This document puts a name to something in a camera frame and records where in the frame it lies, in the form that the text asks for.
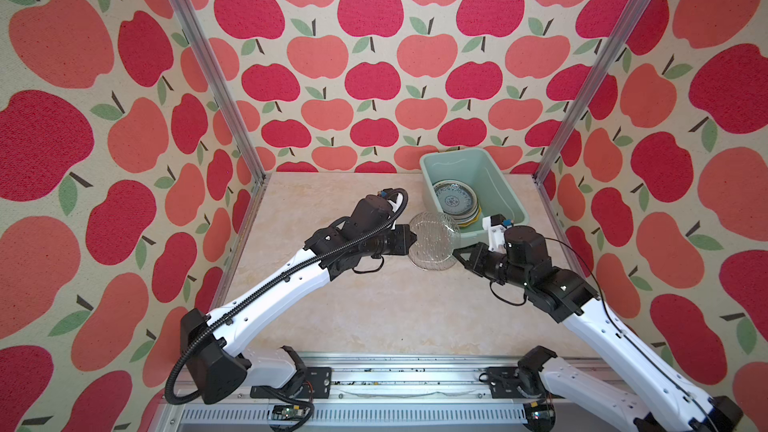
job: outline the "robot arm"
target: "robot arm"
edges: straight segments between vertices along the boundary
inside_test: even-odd
[[[345,270],[355,273],[361,257],[406,255],[416,241],[408,225],[395,225],[408,202],[401,189],[385,189],[358,202],[349,217],[319,229],[287,264],[237,299],[208,315],[193,309],[181,319],[181,358],[166,383],[166,399],[183,404],[202,397],[214,404],[248,380],[291,395],[303,382],[300,359],[293,349],[244,355],[246,346],[269,322],[308,293],[328,284]],[[187,365],[198,391],[176,397],[174,382]]]
[[[624,325],[578,274],[555,267],[542,235],[486,218],[484,243],[454,251],[465,268],[499,284],[525,290],[533,305],[598,352],[637,395],[579,373],[551,350],[532,350],[518,367],[521,386],[535,396],[547,390],[590,410],[619,430],[733,430],[741,410],[727,397],[712,398],[656,355]]]

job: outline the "wall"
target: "wall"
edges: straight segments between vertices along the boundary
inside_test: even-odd
[[[666,1],[661,41],[613,64],[619,101],[555,164],[554,209],[629,326],[764,431],[768,4]]]
[[[0,430],[146,430],[250,176],[167,0],[0,0],[0,28]]]
[[[199,18],[268,171],[409,172],[482,146],[530,173],[626,1],[210,0]]]

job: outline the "marble tabletop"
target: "marble tabletop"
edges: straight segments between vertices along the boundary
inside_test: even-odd
[[[533,226],[554,236],[530,176],[506,175]],[[425,210],[421,174],[275,172],[233,276],[226,300],[234,300],[277,270],[318,228],[352,213],[360,198],[382,188],[408,191],[399,223]],[[553,264],[567,267],[558,244],[548,244]],[[360,268],[379,261],[365,258]],[[520,302],[522,290],[495,286]],[[494,298],[488,281],[456,264],[428,272],[408,257],[387,257],[375,274],[344,272],[304,297],[254,340],[251,347],[351,354],[524,355],[543,345],[563,357],[598,355],[565,327],[530,304],[513,307]]]

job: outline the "stack of plates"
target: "stack of plates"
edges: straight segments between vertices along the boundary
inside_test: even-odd
[[[435,195],[442,210],[459,227],[469,226],[480,217],[482,210],[472,187],[458,180],[441,180],[434,184]]]

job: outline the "plastic tub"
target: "plastic tub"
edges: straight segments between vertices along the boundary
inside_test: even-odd
[[[514,224],[528,224],[528,213],[485,149],[434,152],[422,156],[420,163],[424,175],[424,205],[427,210],[442,212],[432,184],[453,179],[464,182],[475,191],[482,209],[481,217],[502,214]],[[488,241],[488,233],[482,228],[482,219],[462,228],[461,231],[460,247]]]

